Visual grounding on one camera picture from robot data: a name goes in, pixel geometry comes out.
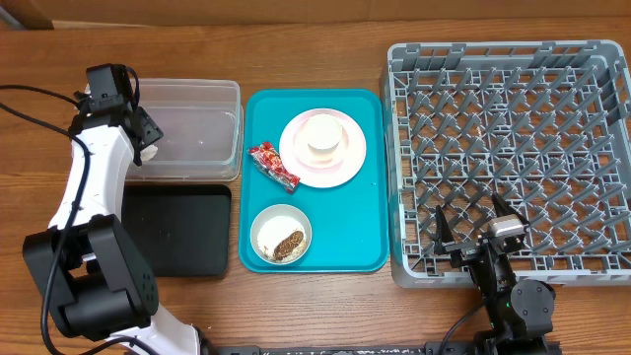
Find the brown food scrap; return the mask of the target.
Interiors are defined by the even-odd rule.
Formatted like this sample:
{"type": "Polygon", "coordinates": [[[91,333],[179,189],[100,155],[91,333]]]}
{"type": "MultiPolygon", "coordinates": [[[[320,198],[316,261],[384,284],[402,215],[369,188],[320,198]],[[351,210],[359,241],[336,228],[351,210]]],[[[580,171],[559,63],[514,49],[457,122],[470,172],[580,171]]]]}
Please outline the brown food scrap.
{"type": "Polygon", "coordinates": [[[275,249],[273,257],[277,261],[281,261],[289,256],[304,239],[304,233],[300,230],[293,232],[289,237],[283,240],[275,249]]]}

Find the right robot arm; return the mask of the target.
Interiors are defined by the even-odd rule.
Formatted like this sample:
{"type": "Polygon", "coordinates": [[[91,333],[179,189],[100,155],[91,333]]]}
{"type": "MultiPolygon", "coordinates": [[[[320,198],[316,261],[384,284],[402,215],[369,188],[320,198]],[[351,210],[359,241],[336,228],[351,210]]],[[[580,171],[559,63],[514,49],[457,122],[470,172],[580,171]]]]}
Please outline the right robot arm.
{"type": "Polygon", "coordinates": [[[481,293],[477,309],[487,311],[489,330],[474,335],[475,354],[550,354],[545,340],[553,330],[556,293],[538,280],[520,281],[509,254],[524,247],[529,221],[499,194],[492,195],[496,217],[487,231],[457,243],[441,207],[435,208],[434,251],[450,257],[453,268],[465,267],[481,293]]]}

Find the red snack wrapper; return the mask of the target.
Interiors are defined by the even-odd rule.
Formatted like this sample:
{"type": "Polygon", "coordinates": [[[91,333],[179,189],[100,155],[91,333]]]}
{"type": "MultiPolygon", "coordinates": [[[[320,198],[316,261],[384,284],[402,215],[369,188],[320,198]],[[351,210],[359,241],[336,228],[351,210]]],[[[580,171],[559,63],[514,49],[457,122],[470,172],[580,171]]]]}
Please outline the red snack wrapper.
{"type": "Polygon", "coordinates": [[[268,142],[251,147],[247,153],[252,157],[257,168],[270,179],[279,183],[288,193],[294,193],[300,184],[300,178],[291,174],[282,163],[280,154],[268,142]]]}

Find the white napkin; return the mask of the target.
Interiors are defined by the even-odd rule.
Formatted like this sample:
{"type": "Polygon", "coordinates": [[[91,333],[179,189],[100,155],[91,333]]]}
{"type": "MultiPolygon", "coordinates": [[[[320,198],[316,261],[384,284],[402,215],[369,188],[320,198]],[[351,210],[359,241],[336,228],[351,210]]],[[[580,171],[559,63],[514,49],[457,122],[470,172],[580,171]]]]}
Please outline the white napkin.
{"type": "Polygon", "coordinates": [[[148,162],[156,156],[157,152],[157,146],[149,145],[140,152],[140,159],[142,162],[148,162]]]}

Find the grey bowl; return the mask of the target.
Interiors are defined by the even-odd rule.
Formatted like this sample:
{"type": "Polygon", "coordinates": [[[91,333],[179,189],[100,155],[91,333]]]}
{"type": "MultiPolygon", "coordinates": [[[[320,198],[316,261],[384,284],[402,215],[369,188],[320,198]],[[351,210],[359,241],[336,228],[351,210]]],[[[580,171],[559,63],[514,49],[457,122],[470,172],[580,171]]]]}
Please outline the grey bowl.
{"type": "Polygon", "coordinates": [[[311,246],[313,229],[310,220],[300,209],[289,204],[276,204],[262,210],[250,227],[250,245],[265,262],[284,266],[297,262],[311,246]],[[274,249],[295,231],[302,231],[304,239],[294,251],[281,261],[273,257],[274,249]]]}

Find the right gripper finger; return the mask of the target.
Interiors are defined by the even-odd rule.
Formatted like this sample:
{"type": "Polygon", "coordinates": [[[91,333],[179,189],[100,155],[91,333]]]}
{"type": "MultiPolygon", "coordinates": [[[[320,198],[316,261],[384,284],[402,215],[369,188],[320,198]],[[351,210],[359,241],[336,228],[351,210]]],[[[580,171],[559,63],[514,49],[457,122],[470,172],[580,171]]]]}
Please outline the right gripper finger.
{"type": "Polygon", "coordinates": [[[440,205],[435,208],[436,234],[434,241],[437,245],[453,243],[454,237],[449,223],[445,217],[443,209],[440,205]]]}
{"type": "Polygon", "coordinates": [[[528,219],[513,208],[498,192],[493,192],[491,199],[497,218],[514,215],[524,226],[528,226],[528,219]]]}

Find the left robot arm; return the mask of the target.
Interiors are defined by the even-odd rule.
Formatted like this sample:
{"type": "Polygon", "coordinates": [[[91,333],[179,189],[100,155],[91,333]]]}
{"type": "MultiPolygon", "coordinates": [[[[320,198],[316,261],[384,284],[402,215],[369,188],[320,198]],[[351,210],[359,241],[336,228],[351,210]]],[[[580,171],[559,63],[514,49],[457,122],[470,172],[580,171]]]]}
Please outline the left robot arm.
{"type": "Polygon", "coordinates": [[[88,69],[90,91],[73,100],[78,112],[64,135],[72,165],[62,202],[45,231],[26,237],[23,257],[42,295],[40,330],[120,344],[137,354],[210,354],[195,326],[159,302],[154,273],[120,221],[131,165],[163,137],[139,105],[139,80],[123,64],[88,69]]]}

